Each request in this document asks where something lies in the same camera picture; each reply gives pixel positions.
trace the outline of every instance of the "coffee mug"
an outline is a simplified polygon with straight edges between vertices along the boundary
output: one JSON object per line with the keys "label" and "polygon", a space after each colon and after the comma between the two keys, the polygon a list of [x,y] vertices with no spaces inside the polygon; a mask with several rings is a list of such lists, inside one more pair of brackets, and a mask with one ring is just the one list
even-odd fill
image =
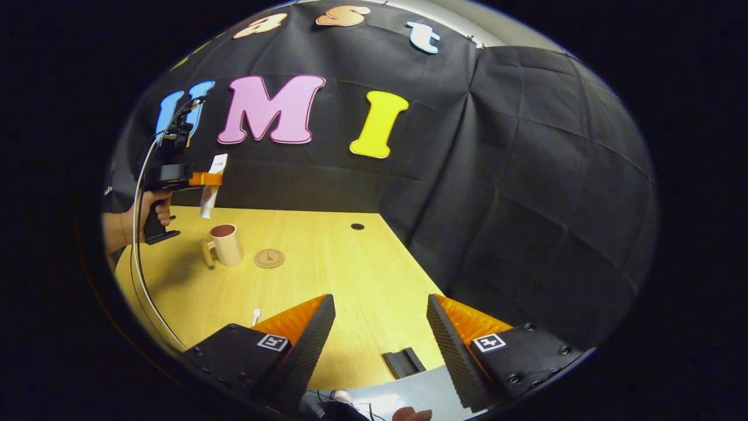
{"label": "coffee mug", "polygon": [[200,248],[203,249],[205,263],[213,269],[213,257],[210,250],[215,248],[218,261],[224,266],[236,266],[242,262],[242,249],[239,246],[239,236],[236,227],[231,224],[218,225],[210,230],[211,241],[200,240]]}

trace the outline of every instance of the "pink letter m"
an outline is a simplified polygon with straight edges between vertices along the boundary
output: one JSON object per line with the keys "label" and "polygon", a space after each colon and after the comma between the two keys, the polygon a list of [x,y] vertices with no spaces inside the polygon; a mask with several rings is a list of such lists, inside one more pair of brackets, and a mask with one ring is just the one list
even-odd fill
{"label": "pink letter m", "polygon": [[246,76],[231,82],[233,98],[226,119],[226,128],[218,134],[218,142],[240,143],[247,137],[242,129],[247,118],[254,140],[260,140],[276,116],[278,127],[270,132],[270,139],[279,143],[306,143],[312,140],[307,130],[309,111],[314,94],[325,85],[320,76],[296,76],[270,99],[261,76]]}

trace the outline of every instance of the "hand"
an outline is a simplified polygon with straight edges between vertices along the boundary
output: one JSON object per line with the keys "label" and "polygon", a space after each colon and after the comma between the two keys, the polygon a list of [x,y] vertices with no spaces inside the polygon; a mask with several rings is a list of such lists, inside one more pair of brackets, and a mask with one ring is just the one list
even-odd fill
{"label": "hand", "polygon": [[392,415],[392,421],[430,421],[431,410],[416,412],[413,407],[400,408]]}
{"label": "hand", "polygon": [[[156,206],[156,215],[161,222],[161,225],[167,226],[171,223],[171,212],[169,206],[171,205],[171,191],[169,190],[153,190],[143,193],[143,206],[141,207],[140,215],[140,239],[141,242],[145,241],[145,233],[143,228],[145,227],[145,221],[150,213],[150,206],[157,200],[164,199],[164,203]],[[135,206],[131,206],[127,212],[122,214],[123,227],[125,228],[125,238],[128,243],[132,243],[132,212]]]}
{"label": "hand", "polygon": [[[156,206],[156,215],[161,221],[161,225],[167,226],[171,223],[171,213],[169,211],[169,205],[171,204],[171,192],[168,190],[154,190],[152,192],[146,192],[143,194],[143,207],[141,208],[141,219],[140,219],[140,238],[141,242],[145,241],[145,233],[143,233],[143,227],[145,227],[146,218],[150,213],[150,206],[157,200],[164,199],[164,203]],[[121,249],[128,244],[132,244],[132,210],[135,206],[131,206],[125,213],[104,213],[102,215],[102,223],[104,225],[104,241],[106,246],[106,252],[111,253],[117,249]]]}

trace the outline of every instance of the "yellow table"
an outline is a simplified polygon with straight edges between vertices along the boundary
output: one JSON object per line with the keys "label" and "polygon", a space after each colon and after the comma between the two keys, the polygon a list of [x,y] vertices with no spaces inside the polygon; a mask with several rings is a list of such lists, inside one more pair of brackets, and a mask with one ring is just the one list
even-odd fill
{"label": "yellow table", "polygon": [[[178,217],[168,229],[181,235],[141,246],[148,291],[169,327],[191,347],[229,323],[250,327],[254,309],[260,321],[323,294],[333,294],[335,322],[310,380],[312,389],[367,387],[394,381],[383,353],[411,347],[424,367],[444,364],[429,322],[428,294],[442,294],[377,213],[216,208],[212,219],[200,208],[172,206]],[[234,267],[219,261],[210,270],[199,240],[209,230],[237,227],[244,258]],[[364,225],[354,230],[351,224]],[[272,269],[255,265],[261,249],[279,249],[285,262]],[[116,275],[141,322],[166,338],[135,274],[130,247]],[[176,342],[170,342],[180,349]]]}

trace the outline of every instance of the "coaster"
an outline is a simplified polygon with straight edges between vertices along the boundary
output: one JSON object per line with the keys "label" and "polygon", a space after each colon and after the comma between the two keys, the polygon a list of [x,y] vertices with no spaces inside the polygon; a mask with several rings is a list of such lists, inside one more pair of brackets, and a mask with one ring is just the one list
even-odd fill
{"label": "coaster", "polygon": [[260,250],[254,255],[254,263],[265,269],[281,266],[285,260],[286,258],[283,256],[283,253],[276,249]]}

